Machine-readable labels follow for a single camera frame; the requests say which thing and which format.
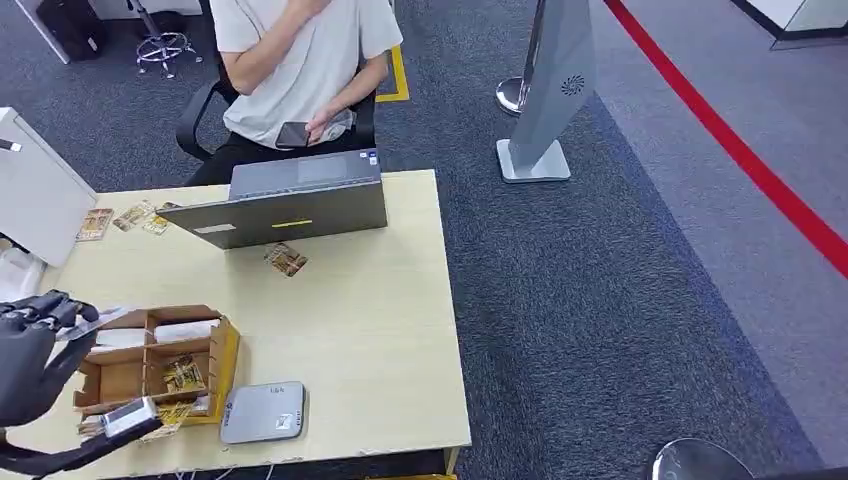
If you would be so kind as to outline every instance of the gray carpet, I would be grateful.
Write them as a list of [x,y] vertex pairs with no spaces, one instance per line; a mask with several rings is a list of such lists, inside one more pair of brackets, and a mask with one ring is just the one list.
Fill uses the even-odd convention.
[[[19,105],[97,189],[177,185],[190,174],[171,132],[153,126],[211,71],[138,78],[118,46],[100,62],[54,68],[38,45],[6,48],[7,27],[22,27],[2,20],[16,14],[0,5],[0,68],[15,72],[0,104]],[[679,436],[723,444],[757,474],[820,466],[599,98],[562,138],[571,181],[500,180],[494,141],[512,120],[491,92],[522,64],[532,8],[399,2],[414,101],[378,111],[385,166],[437,172],[474,442],[460,477],[635,479]],[[377,459],[335,477],[414,473],[433,461]],[[317,476],[312,468],[280,467],[274,478]]]
[[[848,238],[848,47],[771,52],[729,1],[627,0],[738,134]],[[757,189],[602,2],[598,92],[828,465],[848,458],[848,282]]]

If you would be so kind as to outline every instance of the black pants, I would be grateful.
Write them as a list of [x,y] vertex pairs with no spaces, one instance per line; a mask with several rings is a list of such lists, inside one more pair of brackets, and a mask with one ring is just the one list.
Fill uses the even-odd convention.
[[186,182],[187,187],[200,185],[226,185],[233,178],[233,169],[248,163],[270,162],[288,158],[324,155],[328,153],[358,150],[356,135],[350,130],[332,142],[319,143],[313,147],[293,150],[275,150],[252,142],[241,135],[231,133],[227,143],[218,147],[212,158],[201,165],[194,176]]

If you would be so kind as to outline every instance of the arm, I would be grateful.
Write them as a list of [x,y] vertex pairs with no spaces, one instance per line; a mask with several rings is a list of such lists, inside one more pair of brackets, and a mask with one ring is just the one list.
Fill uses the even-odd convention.
[[353,77],[353,80],[319,110],[306,125],[306,131],[309,132],[309,144],[314,145],[321,139],[327,122],[345,108],[359,103],[363,98],[370,95],[388,74],[389,60],[385,53],[369,59],[359,73]]
[[221,52],[230,82],[242,95],[250,95],[277,68],[294,44],[297,33],[330,0],[292,0],[259,43],[241,53]]

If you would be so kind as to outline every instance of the gray router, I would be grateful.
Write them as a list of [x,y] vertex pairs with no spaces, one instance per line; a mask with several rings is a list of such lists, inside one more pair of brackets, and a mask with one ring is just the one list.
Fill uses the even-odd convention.
[[300,435],[306,391],[300,382],[233,389],[221,420],[227,444],[282,440]]

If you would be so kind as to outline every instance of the stand base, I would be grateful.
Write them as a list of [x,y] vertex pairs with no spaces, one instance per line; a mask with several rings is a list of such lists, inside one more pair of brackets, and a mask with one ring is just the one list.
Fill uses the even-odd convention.
[[162,65],[162,70],[165,71],[167,78],[174,78],[174,72],[168,67],[168,61],[182,53],[191,52],[194,54],[196,63],[203,61],[203,58],[192,48],[188,37],[182,33],[168,32],[162,33],[158,37],[149,37],[141,42],[135,51],[135,63],[138,65],[139,73],[145,73],[145,63],[159,63]]
[[521,77],[513,77],[501,82],[495,90],[495,99],[497,99],[501,110],[516,117],[521,115],[518,97],[521,95],[522,81]]
[[748,468],[727,450],[697,438],[666,444],[657,454],[648,480],[753,480]]
[[532,168],[517,171],[512,163],[512,154],[509,153],[509,140],[498,140],[497,147],[501,174],[506,183],[557,182],[571,177],[559,140],[554,140]]

